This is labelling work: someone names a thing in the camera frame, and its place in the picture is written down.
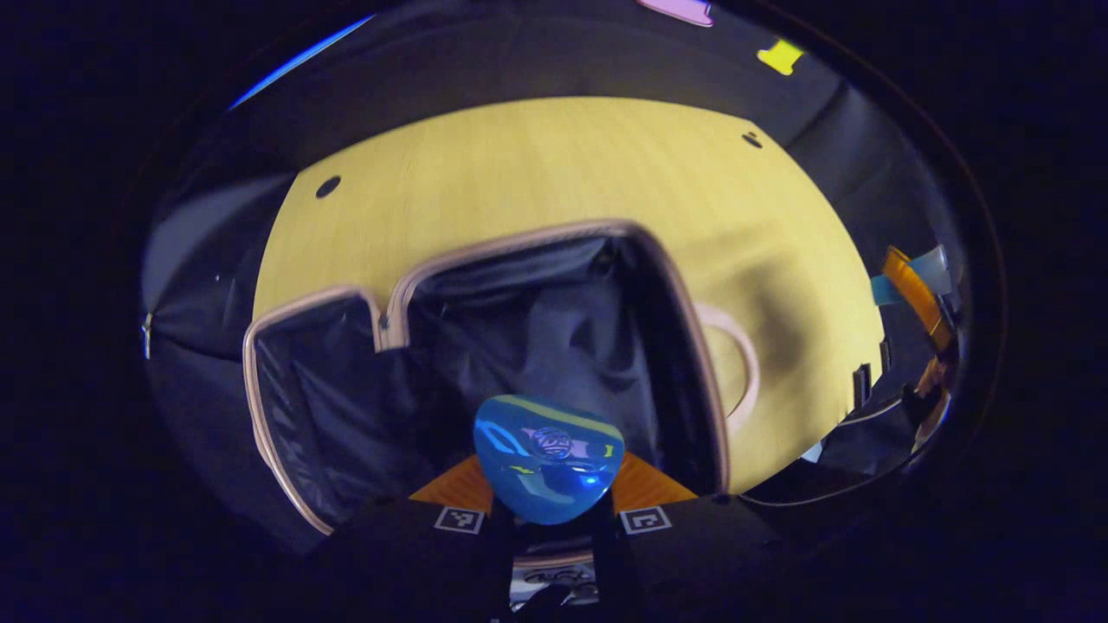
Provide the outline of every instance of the black background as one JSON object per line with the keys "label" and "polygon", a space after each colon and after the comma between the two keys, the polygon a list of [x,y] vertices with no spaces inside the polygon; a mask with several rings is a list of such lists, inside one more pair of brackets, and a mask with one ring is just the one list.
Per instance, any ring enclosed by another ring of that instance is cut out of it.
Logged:
{"label": "black background", "polygon": [[[1094,459],[1108,409],[1095,325],[1104,272],[1091,263],[1106,235],[1108,109],[1091,85],[1108,59],[1106,6],[774,4],[865,59],[952,137],[993,211],[1012,312],[997,400],[947,493],[911,524],[848,539],[803,601],[843,617],[1068,621],[1096,606],[1102,617],[1106,487]],[[17,619],[217,617],[264,594],[279,560],[230,522],[153,416],[134,321],[148,215],[127,213],[125,197],[158,141],[188,136],[191,118],[176,134],[171,124],[198,95],[250,84],[259,67],[372,11],[284,0],[9,10],[3,528]],[[309,18],[319,22],[296,30]],[[246,74],[228,82],[236,67]]]}

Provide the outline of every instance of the hole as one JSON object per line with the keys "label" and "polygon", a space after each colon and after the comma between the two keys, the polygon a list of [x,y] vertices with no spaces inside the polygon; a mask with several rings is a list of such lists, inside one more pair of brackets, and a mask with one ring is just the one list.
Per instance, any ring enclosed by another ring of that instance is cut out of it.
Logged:
{"label": "hole", "polygon": [[337,188],[338,185],[339,185],[339,182],[341,182],[341,181],[342,181],[342,178],[339,177],[338,175],[336,175],[336,176],[331,177],[330,180],[328,180],[328,181],[324,182],[322,184],[320,184],[319,185],[319,190],[316,191],[316,198],[320,198],[321,200],[321,198],[326,197],[327,195],[331,194],[331,191],[334,191],[335,188]]}

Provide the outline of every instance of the zipper pull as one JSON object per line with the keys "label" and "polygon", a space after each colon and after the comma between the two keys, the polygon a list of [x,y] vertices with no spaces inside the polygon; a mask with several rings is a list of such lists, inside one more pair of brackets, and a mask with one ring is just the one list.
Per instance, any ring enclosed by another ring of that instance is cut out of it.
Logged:
{"label": "zipper pull", "polygon": [[147,360],[150,359],[150,339],[153,336],[153,330],[154,330],[153,327],[152,327],[153,324],[154,324],[154,313],[151,312],[150,314],[146,314],[146,319],[143,320],[143,324],[142,324],[142,327],[141,327],[142,328],[142,341],[143,341],[143,354],[146,355],[146,359]]}

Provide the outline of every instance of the light wood surface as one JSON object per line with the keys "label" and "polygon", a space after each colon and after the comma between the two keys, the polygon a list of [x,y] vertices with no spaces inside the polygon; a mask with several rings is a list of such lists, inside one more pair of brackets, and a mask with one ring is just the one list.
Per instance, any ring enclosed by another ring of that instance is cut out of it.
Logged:
{"label": "light wood surface", "polygon": [[[750,132],[761,149],[742,139]],[[317,198],[334,175],[341,183]],[[274,224],[254,316],[336,284],[362,286],[383,305],[409,268],[435,254],[596,217],[653,231],[693,297],[731,314],[753,338],[762,389],[750,418],[728,425],[732,491],[830,431],[853,406],[860,364],[880,371],[883,330],[869,276],[792,159],[749,121],[642,100],[470,109],[309,166]],[[741,359],[722,335],[707,336],[729,409],[742,388]]]}

